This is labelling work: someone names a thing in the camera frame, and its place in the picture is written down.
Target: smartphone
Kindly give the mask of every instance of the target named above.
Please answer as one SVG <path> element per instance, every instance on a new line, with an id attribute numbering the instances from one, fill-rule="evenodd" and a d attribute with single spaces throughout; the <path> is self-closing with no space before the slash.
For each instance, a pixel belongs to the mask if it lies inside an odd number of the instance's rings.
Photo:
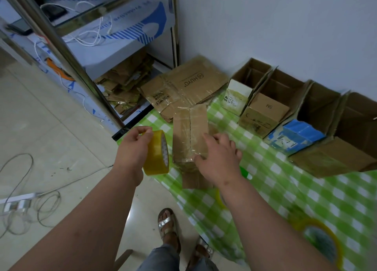
<path id="1" fill-rule="evenodd" d="M 45 13 L 46 17 L 50 20 L 50 22 L 55 21 L 61 16 L 67 14 L 67 10 L 58 5 L 47 5 L 42 8 L 42 11 Z M 19 19 L 13 22 L 12 24 L 8 24 L 7 27 L 16 34 L 22 36 L 30 35 L 33 32 L 33 30 L 29 27 L 29 25 L 25 22 L 24 19 Z"/>

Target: open cardboard box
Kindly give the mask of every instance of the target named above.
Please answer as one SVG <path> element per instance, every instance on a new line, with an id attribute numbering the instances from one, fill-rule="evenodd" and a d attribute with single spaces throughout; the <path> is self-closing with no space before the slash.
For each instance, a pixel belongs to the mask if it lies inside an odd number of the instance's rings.
<path id="1" fill-rule="evenodd" d="M 356 92 L 342 96 L 329 135 L 289 157 L 322 178 L 377 169 L 377 102 Z"/>
<path id="2" fill-rule="evenodd" d="M 230 79 L 221 105 L 228 111 L 240 116 L 249 102 L 252 93 L 267 79 L 273 70 L 270 65 L 256 59 L 249 61 Z"/>
<path id="3" fill-rule="evenodd" d="M 310 84 L 275 70 L 253 94 L 238 124 L 263 139 L 295 113 Z"/>
<path id="4" fill-rule="evenodd" d="M 173 162 L 182 172 L 182 188 L 207 189 L 208 182 L 194 163 L 195 154 L 208 155 L 203 133 L 208 133 L 207 107 L 197 104 L 191 108 L 175 108 L 173 125 Z"/>
<path id="5" fill-rule="evenodd" d="M 326 137 L 340 100 L 340 93 L 313 82 L 296 112 L 264 141 L 286 155 Z"/>
<path id="6" fill-rule="evenodd" d="M 203 56 L 197 56 L 172 71 L 160 74 L 140 90 L 166 121 L 176 107 L 192 107 L 213 97 L 228 83 L 228 76 Z"/>

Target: white wall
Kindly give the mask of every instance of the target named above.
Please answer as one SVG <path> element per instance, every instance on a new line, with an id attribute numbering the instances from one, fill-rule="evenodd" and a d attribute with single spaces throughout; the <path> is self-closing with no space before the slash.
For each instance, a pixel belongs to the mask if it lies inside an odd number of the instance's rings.
<path id="1" fill-rule="evenodd" d="M 202 54 L 229 71 L 254 57 L 377 100 L 376 0 L 179 1 L 183 61 Z M 162 43 L 168 60 L 169 38 Z"/>

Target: barcode label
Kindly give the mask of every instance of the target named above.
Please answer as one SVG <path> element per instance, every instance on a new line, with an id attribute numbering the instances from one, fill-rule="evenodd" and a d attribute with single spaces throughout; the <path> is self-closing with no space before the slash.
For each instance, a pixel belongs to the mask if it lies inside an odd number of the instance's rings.
<path id="1" fill-rule="evenodd" d="M 292 147 L 294 147 L 295 145 L 297 145 L 296 142 L 290 140 L 287 136 L 285 135 L 280 135 L 277 139 L 276 139 L 276 145 L 284 148 L 284 149 L 290 149 Z"/>

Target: person's left hand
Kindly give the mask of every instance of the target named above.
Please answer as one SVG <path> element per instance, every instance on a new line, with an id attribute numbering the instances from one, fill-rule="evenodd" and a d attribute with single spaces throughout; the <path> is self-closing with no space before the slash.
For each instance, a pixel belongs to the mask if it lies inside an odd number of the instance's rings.
<path id="1" fill-rule="evenodd" d="M 132 177 L 136 186 L 143 180 L 141 168 L 147 159 L 148 144 L 152 138 L 152 127 L 134 127 L 124 136 L 116 153 L 113 169 Z"/>

